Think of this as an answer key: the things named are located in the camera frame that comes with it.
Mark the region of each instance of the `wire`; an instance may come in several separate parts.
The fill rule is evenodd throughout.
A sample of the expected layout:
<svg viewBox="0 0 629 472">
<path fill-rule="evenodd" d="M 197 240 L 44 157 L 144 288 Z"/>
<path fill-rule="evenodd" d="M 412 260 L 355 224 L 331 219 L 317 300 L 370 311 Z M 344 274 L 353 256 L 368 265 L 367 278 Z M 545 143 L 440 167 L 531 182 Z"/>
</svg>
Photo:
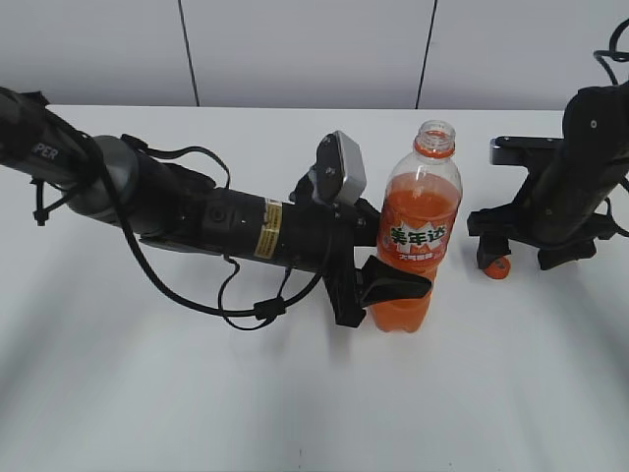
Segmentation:
<svg viewBox="0 0 629 472">
<path fill-rule="evenodd" d="M 109 196 L 109 199 L 111 200 L 111 205 L 113 206 L 113 209 L 116 213 L 116 217 L 118 218 L 120 227 L 122 229 L 123 235 L 125 236 L 127 244 L 129 245 L 129 249 L 134 255 L 136 261 L 138 262 L 138 265 L 143 270 L 146 277 L 155 286 L 155 288 L 157 288 L 162 294 L 164 294 L 166 297 L 171 299 L 173 302 L 181 306 L 184 306 L 191 310 L 195 310 L 197 312 L 205 313 L 207 315 L 222 317 L 223 319 L 225 319 L 225 321 L 229 325 L 231 325 L 232 327 L 235 327 L 236 329 L 252 330 L 251 328 L 242 328 L 241 326 L 237 326 L 233 324 L 227 317 L 231 317 L 231 318 L 253 317 L 253 316 L 259 315 L 259 312 L 256 309 L 224 310 L 220 307 L 218 309 L 209 307 L 207 305 L 194 302 L 192 300 L 189 300 L 179 295 L 178 293 L 174 292 L 170 287 L 168 287 L 168 285 L 166 285 L 159 278 L 157 273 L 153 270 L 152 266 L 146 259 L 142 249 L 140 248 L 140 244 L 138 243 L 138 240 L 136 239 L 133 233 L 133 228 L 131 227 L 131 223 L 129 222 L 127 215 L 125 214 L 123 205 L 120 202 L 118 191 L 116 190 L 115 184 L 111 178 L 111 175 L 109 174 L 109 170 L 107 169 L 107 166 L 103 159 L 102 150 L 100 149 L 98 144 L 93 140 L 93 138 L 90 135 L 84 132 L 81 132 L 79 130 L 76 130 L 69 123 L 65 122 L 64 120 L 62 120 L 57 115 L 50 112 L 49 110 L 45 110 L 45 111 L 49 119 L 56 126 L 58 126 L 62 131 L 66 132 L 69 136 L 71 136 L 74 139 L 74 141 L 77 143 L 77 145 L 92 160 L 92 163 L 96 165 L 97 170 L 98 170 L 98 175 L 100 176 L 103 187 L 105 188 L 105 191 L 107 192 L 107 195 Z M 217 162 L 219 163 L 219 165 L 221 165 L 222 160 L 217 159 Z M 225 166 L 224 163 L 221 165 L 221 167 L 222 166 L 224 166 L 225 170 L 227 171 L 228 184 L 229 184 L 229 181 L 230 181 L 229 170 L 226 168 L 227 166 Z M 317 270 L 316 274 L 313 276 L 311 281 L 297 295 L 293 296 L 292 298 L 290 298 L 289 300 L 285 302 L 284 304 L 285 307 L 294 305 L 295 303 L 302 300 L 306 295 L 308 295 L 315 288 L 316 284 L 320 281 L 323 275 L 323 268 L 325 267 L 325 264 L 327 263 L 330 256 L 331 241 L 332 241 L 332 236 L 330 234 L 330 237 L 328 238 L 326 253 L 323 258 L 323 262 L 321 266 L 319 267 L 319 269 Z M 240 266 L 238 265 L 238 263 L 236 263 L 236 261 L 234 261 L 231 258 L 226 258 L 226 260 L 230 264 L 235 265 L 235 270 L 232 273 L 232 275 L 223 282 L 223 284 L 221 285 L 221 289 L 219 290 L 219 294 L 221 296 L 221 301 L 220 301 L 221 306 L 222 306 L 222 293 L 225 291 L 225 287 L 227 286 L 227 283 L 229 283 L 229 281 L 232 280 L 234 276 L 236 276 L 236 274 L 240 270 Z M 272 323 L 272 321 L 275 318 L 276 316 L 269 317 L 260 326 L 254 326 L 254 328 L 260 328 L 263 325 L 269 325 L 270 323 Z"/>
<path fill-rule="evenodd" d="M 291 305 L 295 305 L 297 302 L 301 301 L 304 297 L 306 297 L 306 295 L 308 295 L 309 293 L 313 291 L 315 286 L 323 277 L 323 268 L 327 266 L 327 261 L 330 258 L 331 251 L 332 251 L 332 234 L 330 233 L 329 238 L 327 238 L 327 247 L 325 248 L 325 256 L 323 256 L 323 261 L 321 262 L 321 265 L 319 266 L 318 270 L 314 274 L 314 277 L 311 278 L 311 281 L 308 282 L 308 284 L 304 288 L 302 288 L 302 290 L 300 290 L 296 295 L 293 295 L 291 298 L 286 300 L 287 307 L 290 307 Z"/>
<path fill-rule="evenodd" d="M 288 281 L 288 277 L 291 276 L 292 272 L 293 272 L 293 267 L 291 265 L 289 265 L 288 267 L 284 269 L 284 278 L 282 279 L 282 283 L 280 284 L 279 290 L 277 291 L 278 297 L 282 296 L 282 292 L 284 291 L 284 286 L 286 285 L 286 282 Z"/>
<path fill-rule="evenodd" d="M 609 37 L 609 49 L 608 50 L 598 50 L 594 51 L 594 57 L 599 62 L 599 64 L 604 68 L 611 80 L 611 84 L 613 86 L 618 85 L 618 80 L 616 79 L 616 75 L 613 70 L 604 60 L 605 57 L 608 57 L 614 62 L 629 62 L 629 52 L 621 52 L 618 51 L 618 39 L 624 33 L 624 31 L 629 28 L 629 18 L 622 22 L 620 25 L 616 27 L 611 36 Z"/>
<path fill-rule="evenodd" d="M 238 264 L 236 260 L 230 258 L 229 256 L 224 256 L 224 258 L 225 261 L 234 266 L 234 271 L 223 281 L 223 283 L 221 283 L 220 288 L 218 289 L 218 309 L 223 313 L 223 320 L 225 320 L 228 325 L 240 331 L 255 331 L 273 323 L 277 319 L 277 316 L 267 318 L 266 320 L 263 320 L 262 323 L 255 326 L 238 326 L 237 324 L 232 322 L 229 317 L 224 315 L 226 312 L 223 309 L 223 294 L 225 293 L 227 284 L 233 280 L 238 272 L 240 272 L 240 264 Z"/>
</svg>

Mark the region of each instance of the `warning sticker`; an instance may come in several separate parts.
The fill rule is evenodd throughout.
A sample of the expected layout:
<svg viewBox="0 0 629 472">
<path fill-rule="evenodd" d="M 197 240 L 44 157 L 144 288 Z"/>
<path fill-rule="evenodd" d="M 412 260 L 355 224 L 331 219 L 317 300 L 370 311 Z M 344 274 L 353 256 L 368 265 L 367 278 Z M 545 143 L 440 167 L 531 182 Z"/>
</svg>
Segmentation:
<svg viewBox="0 0 629 472">
<path fill-rule="evenodd" d="M 254 255 L 258 258 L 271 259 L 275 253 L 275 246 L 279 239 L 279 231 L 282 226 L 282 203 L 276 200 L 266 200 L 266 212 L 264 224 L 257 238 L 257 247 Z"/>
</svg>

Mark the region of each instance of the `bottle label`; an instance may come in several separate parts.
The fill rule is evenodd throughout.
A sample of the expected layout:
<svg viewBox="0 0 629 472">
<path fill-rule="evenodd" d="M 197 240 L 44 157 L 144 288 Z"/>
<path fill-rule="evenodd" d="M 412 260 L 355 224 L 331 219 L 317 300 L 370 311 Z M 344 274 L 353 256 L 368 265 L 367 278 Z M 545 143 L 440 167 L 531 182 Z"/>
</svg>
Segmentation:
<svg viewBox="0 0 629 472">
<path fill-rule="evenodd" d="M 407 218 L 388 203 L 380 219 L 379 248 L 405 265 L 432 266 L 445 256 L 457 210 L 437 218 Z"/>
</svg>

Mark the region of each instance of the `orange liquid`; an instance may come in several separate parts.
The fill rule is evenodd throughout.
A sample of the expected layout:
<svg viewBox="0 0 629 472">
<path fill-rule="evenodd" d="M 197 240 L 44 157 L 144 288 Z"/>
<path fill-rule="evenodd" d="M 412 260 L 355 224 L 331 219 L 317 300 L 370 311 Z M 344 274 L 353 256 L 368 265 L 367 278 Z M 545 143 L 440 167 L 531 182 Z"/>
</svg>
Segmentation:
<svg viewBox="0 0 629 472">
<path fill-rule="evenodd" d="M 454 222 L 461 201 L 461 194 L 447 180 L 434 175 L 425 175 L 417 180 L 414 173 L 395 177 L 384 203 L 383 213 L 393 210 L 405 223 L 421 227 L 427 220 L 451 219 Z M 441 260 L 434 263 L 401 261 L 382 247 L 381 238 L 377 241 L 378 257 L 385 263 L 421 275 L 434 281 Z M 432 291 L 421 299 L 395 300 L 372 306 L 375 324 L 383 331 L 402 329 L 408 332 L 420 328 L 430 304 Z"/>
</svg>

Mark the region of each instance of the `black cable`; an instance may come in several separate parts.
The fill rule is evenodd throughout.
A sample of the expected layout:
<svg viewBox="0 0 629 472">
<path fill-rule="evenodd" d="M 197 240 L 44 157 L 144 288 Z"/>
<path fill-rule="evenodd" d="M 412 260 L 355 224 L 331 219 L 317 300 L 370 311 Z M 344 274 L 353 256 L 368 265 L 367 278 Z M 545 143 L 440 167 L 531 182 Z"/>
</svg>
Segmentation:
<svg viewBox="0 0 629 472">
<path fill-rule="evenodd" d="M 133 229 L 131 227 L 131 223 L 129 222 L 129 219 L 127 218 L 127 215 L 125 214 L 125 210 L 124 210 L 124 208 L 122 206 L 122 203 L 120 202 L 120 199 L 119 199 L 118 191 L 117 191 L 117 189 L 116 189 L 116 187 L 115 187 L 115 185 L 113 183 L 111 175 L 109 174 L 109 170 L 107 169 L 107 166 L 106 166 L 105 161 L 103 159 L 102 150 L 100 149 L 98 144 L 93 140 L 93 138 L 90 135 L 76 130 L 69 123 L 65 122 L 64 120 L 62 120 L 61 118 L 56 116 L 54 113 L 51 113 L 48 110 L 46 110 L 46 112 L 49 115 L 50 120 L 56 126 L 58 126 L 62 131 L 64 131 L 70 137 L 72 137 L 74 139 L 74 141 L 77 143 L 77 145 L 92 160 L 92 163 L 94 163 L 96 165 L 96 167 L 98 169 L 98 175 L 100 176 L 100 179 L 101 179 L 102 184 L 103 184 L 103 186 L 105 188 L 105 191 L 107 192 L 107 195 L 109 196 L 109 199 L 111 200 L 111 204 L 112 204 L 112 206 L 114 208 L 114 211 L 116 213 L 116 217 L 118 218 L 118 221 L 120 223 L 120 227 L 122 228 L 123 235 L 125 236 L 125 239 L 127 240 L 127 244 L 129 245 L 129 249 L 131 250 L 131 252 L 134 255 L 134 257 L 136 258 L 136 261 L 138 262 L 138 265 L 141 267 L 141 269 L 143 270 L 143 272 L 146 275 L 146 277 L 152 282 L 152 284 L 162 294 L 164 294 L 166 297 L 168 297 L 169 299 L 171 299 L 172 301 L 174 301 L 175 303 L 177 303 L 179 305 L 182 305 L 182 306 L 184 306 L 186 308 L 189 308 L 191 310 L 195 310 L 195 311 L 198 311 L 198 312 L 201 312 L 201 313 L 205 313 L 205 314 L 208 314 L 208 315 L 219 316 L 219 317 L 222 317 L 222 318 L 227 318 L 227 317 L 243 318 L 243 317 L 252 317 L 252 316 L 259 315 L 259 313 L 255 309 L 249 309 L 249 310 L 221 310 L 221 309 L 216 309 L 216 308 L 213 308 L 213 307 L 208 307 L 207 305 L 203 305 L 203 304 L 194 302 L 192 300 L 189 300 L 189 299 L 179 295 L 178 293 L 174 292 L 170 287 L 168 287 L 159 278 L 159 276 L 155 273 L 155 271 L 151 267 L 150 263 L 146 259 L 142 249 L 140 248 L 140 244 L 138 243 L 138 240 L 136 239 L 136 237 L 135 237 L 135 235 L 133 233 Z M 321 279 L 321 277 L 323 275 L 323 268 L 325 267 L 325 264 L 327 263 L 327 261 L 329 259 L 330 250 L 331 250 L 331 241 L 332 241 L 332 236 L 330 235 L 330 237 L 328 239 L 328 245 L 327 245 L 326 253 L 325 253 L 325 256 L 323 258 L 323 262 L 321 264 L 321 267 L 317 271 L 317 273 L 313 276 L 313 278 L 306 285 L 306 287 L 304 287 L 294 297 L 292 297 L 292 298 L 290 298 L 289 300 L 286 301 L 286 303 L 284 305 L 285 307 L 289 307 L 289 306 L 299 302 L 300 300 L 302 300 L 306 295 L 308 295 L 315 288 L 316 284 L 320 281 L 320 279 Z M 238 273 L 238 270 L 235 270 L 234 273 L 231 275 L 231 277 L 228 277 L 228 279 L 226 279 L 226 281 L 223 282 L 223 286 L 222 286 L 222 291 L 223 292 L 224 292 L 224 289 L 225 289 L 225 286 L 226 286 L 226 282 L 228 283 L 236 275 L 236 273 Z M 274 318 L 275 317 L 269 317 L 262 324 L 263 325 L 268 325 L 268 324 L 272 323 Z M 231 323 L 230 320 L 226 320 L 226 322 L 228 324 L 232 325 L 235 328 L 241 328 L 241 326 L 237 326 L 237 325 L 234 325 L 233 323 Z"/>
<path fill-rule="evenodd" d="M 616 79 L 616 75 L 613 70 L 604 60 L 605 57 L 608 57 L 614 62 L 629 62 L 629 53 L 618 51 L 618 39 L 624 33 L 624 31 L 629 28 L 629 18 L 622 22 L 620 25 L 616 27 L 611 36 L 609 37 L 609 49 L 608 50 L 599 50 L 594 51 L 594 57 L 602 65 L 604 70 L 607 72 L 609 79 L 611 80 L 611 84 L 613 86 L 618 85 L 618 80 Z"/>
<path fill-rule="evenodd" d="M 286 282 L 288 282 L 288 277 L 291 276 L 292 272 L 293 272 L 293 268 L 290 265 L 284 269 L 284 278 L 282 278 L 282 283 L 279 286 L 279 290 L 277 290 L 278 297 L 282 296 L 282 292 L 284 291 L 284 286 L 286 285 Z"/>
<path fill-rule="evenodd" d="M 314 277 L 311 278 L 311 281 L 308 282 L 308 284 L 304 288 L 302 288 L 302 290 L 300 290 L 297 294 L 293 295 L 291 298 L 286 300 L 287 307 L 290 307 L 291 305 L 295 305 L 297 302 L 301 301 L 306 295 L 308 295 L 309 293 L 313 291 L 315 286 L 323 277 L 323 268 L 327 266 L 327 261 L 330 258 L 331 250 L 332 250 L 332 235 L 330 234 L 330 237 L 327 238 L 327 247 L 325 248 L 325 256 L 323 256 L 323 261 L 321 262 L 319 269 L 314 274 Z"/>
<path fill-rule="evenodd" d="M 229 167 L 227 167 L 227 164 L 225 164 L 225 162 L 223 162 L 223 159 L 221 159 L 216 153 L 212 152 L 207 147 L 188 146 L 188 147 L 183 147 L 181 149 L 175 149 L 175 150 L 161 150 L 161 149 L 153 149 L 152 147 L 148 147 L 147 143 L 142 141 L 140 138 L 136 138 L 135 136 L 124 134 L 120 137 L 120 139 L 125 144 L 127 144 L 127 146 L 135 150 L 138 150 L 146 155 L 150 155 L 152 157 L 155 157 L 161 160 L 174 160 L 174 159 L 178 159 L 179 157 L 182 157 L 183 155 L 189 154 L 191 152 L 200 152 L 201 154 L 205 154 L 211 157 L 212 160 L 216 162 L 220 166 L 220 168 L 225 171 L 225 173 L 227 174 L 227 182 L 225 183 L 226 189 L 229 189 L 229 186 L 232 182 L 232 175 L 229 172 Z"/>
<path fill-rule="evenodd" d="M 236 260 L 230 258 L 229 256 L 224 256 L 225 261 L 234 266 L 234 271 L 221 283 L 220 288 L 218 289 L 218 309 L 223 313 L 223 320 L 225 322 L 240 331 L 255 331 L 257 329 L 261 329 L 265 326 L 269 326 L 273 323 L 277 317 L 269 317 L 266 320 L 263 320 L 262 323 L 257 324 L 255 326 L 247 327 L 247 326 L 238 326 L 234 322 L 232 322 L 229 317 L 224 315 L 226 312 L 223 309 L 223 295 L 225 293 L 225 289 L 227 288 L 227 284 L 232 281 L 232 279 L 240 272 L 240 264 L 236 262 Z"/>
</svg>

